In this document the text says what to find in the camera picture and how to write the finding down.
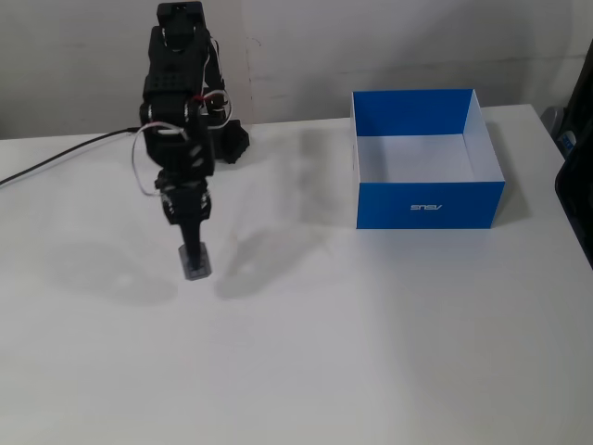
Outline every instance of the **black cable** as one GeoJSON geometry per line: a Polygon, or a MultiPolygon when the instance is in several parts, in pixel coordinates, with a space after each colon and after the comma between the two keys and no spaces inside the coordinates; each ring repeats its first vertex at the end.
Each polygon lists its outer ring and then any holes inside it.
{"type": "Polygon", "coordinates": [[[2,181],[0,181],[0,187],[2,187],[3,185],[10,183],[11,181],[14,181],[15,179],[18,179],[21,176],[24,176],[27,173],[30,173],[34,170],[37,170],[41,167],[43,167],[46,164],[49,164],[50,162],[61,158],[62,156],[66,156],[69,153],[71,153],[74,150],[78,150],[79,148],[82,148],[84,146],[89,146],[91,144],[94,144],[95,142],[101,141],[103,139],[107,139],[108,137],[112,137],[112,136],[117,136],[118,134],[124,134],[124,133],[136,133],[138,130],[140,130],[140,128],[138,127],[130,127],[130,128],[126,128],[125,130],[117,130],[116,132],[113,133],[107,133],[107,134],[103,134],[101,136],[96,137],[95,139],[91,139],[89,141],[85,141],[81,144],[78,144],[77,146],[74,146],[72,148],[69,148],[68,150],[62,151],[61,153],[58,153],[55,156],[52,156],[50,159],[46,159],[43,162],[40,162],[36,165],[33,165],[32,167],[28,168],[27,170],[23,170],[22,172],[19,172],[17,174],[13,174],[12,176],[7,177],[6,179],[3,179],[2,181]]]}

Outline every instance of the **black robotic arm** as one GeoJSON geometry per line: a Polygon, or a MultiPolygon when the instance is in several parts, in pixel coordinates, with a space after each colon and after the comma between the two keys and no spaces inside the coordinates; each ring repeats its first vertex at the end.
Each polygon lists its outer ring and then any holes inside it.
{"type": "Polygon", "coordinates": [[[150,36],[150,70],[140,107],[148,156],[162,170],[155,186],[171,224],[180,226],[187,279],[210,274],[200,224],[211,210],[207,177],[215,159],[235,163],[249,145],[221,76],[218,44],[208,32],[200,2],[158,6],[158,26],[150,36]],[[183,129],[163,130],[158,122],[183,129]]]}

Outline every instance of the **black object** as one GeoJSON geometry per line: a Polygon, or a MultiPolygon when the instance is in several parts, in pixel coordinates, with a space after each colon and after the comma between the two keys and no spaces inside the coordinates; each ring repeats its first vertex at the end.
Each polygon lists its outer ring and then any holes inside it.
{"type": "Polygon", "coordinates": [[[593,43],[589,47],[573,95],[564,109],[560,130],[552,134],[566,158],[577,145],[588,145],[593,134],[593,43]]]}
{"type": "Polygon", "coordinates": [[[148,156],[163,168],[155,186],[165,215],[182,231],[185,275],[197,279],[209,274],[208,254],[200,242],[200,224],[211,209],[206,178],[214,173],[215,159],[235,163],[249,146],[249,136],[240,121],[215,128],[226,122],[227,104],[223,95],[205,96],[225,85],[218,44],[206,28],[201,2],[161,4],[157,16],[140,120],[184,129],[185,137],[148,129],[145,140],[148,156]]]}
{"type": "Polygon", "coordinates": [[[566,158],[556,193],[593,267],[593,44],[555,139],[566,158]]]}
{"type": "Polygon", "coordinates": [[[69,153],[71,153],[72,151],[78,150],[79,148],[83,148],[84,146],[89,146],[91,144],[94,144],[95,142],[99,142],[103,139],[107,139],[108,137],[112,137],[112,136],[116,136],[118,134],[124,134],[124,133],[136,133],[138,130],[140,130],[138,127],[131,127],[131,128],[126,128],[124,130],[117,130],[116,132],[112,132],[112,133],[107,133],[107,134],[103,134],[101,136],[98,136],[94,139],[90,139],[88,141],[84,141],[81,144],[78,144],[77,146],[74,146],[72,148],[69,148],[68,150],[64,150],[61,153],[58,153],[55,156],[52,156],[49,159],[44,160],[43,162],[40,162],[38,164],[33,165],[32,167],[29,167],[27,170],[23,170],[22,172],[18,172],[16,174],[13,174],[12,176],[8,176],[6,179],[3,179],[2,181],[0,181],[0,187],[8,184],[12,181],[17,180],[18,178],[24,176],[27,173],[30,173],[34,170],[40,169],[41,167],[43,167],[44,165],[49,164],[50,162],[53,162],[56,159],[62,158],[63,156],[68,155],[69,153]]]}
{"type": "Polygon", "coordinates": [[[578,144],[556,177],[556,193],[593,267],[593,140],[578,144]]]}

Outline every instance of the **open box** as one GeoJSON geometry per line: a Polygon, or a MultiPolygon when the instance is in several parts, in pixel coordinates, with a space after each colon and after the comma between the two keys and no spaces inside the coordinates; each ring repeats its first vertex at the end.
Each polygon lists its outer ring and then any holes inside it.
{"type": "Polygon", "coordinates": [[[352,94],[359,229],[489,228],[504,178],[474,90],[352,94]]]}

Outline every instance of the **white table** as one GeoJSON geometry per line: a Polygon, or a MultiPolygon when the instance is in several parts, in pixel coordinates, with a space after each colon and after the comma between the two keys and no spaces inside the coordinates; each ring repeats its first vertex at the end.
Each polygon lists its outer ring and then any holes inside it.
{"type": "MultiPolygon", "coordinates": [[[[197,282],[131,137],[0,190],[0,443],[593,443],[562,158],[531,107],[485,118],[508,185],[476,231],[356,231],[348,120],[254,126],[197,282]]],[[[88,137],[4,141],[0,177],[88,137]]]]}

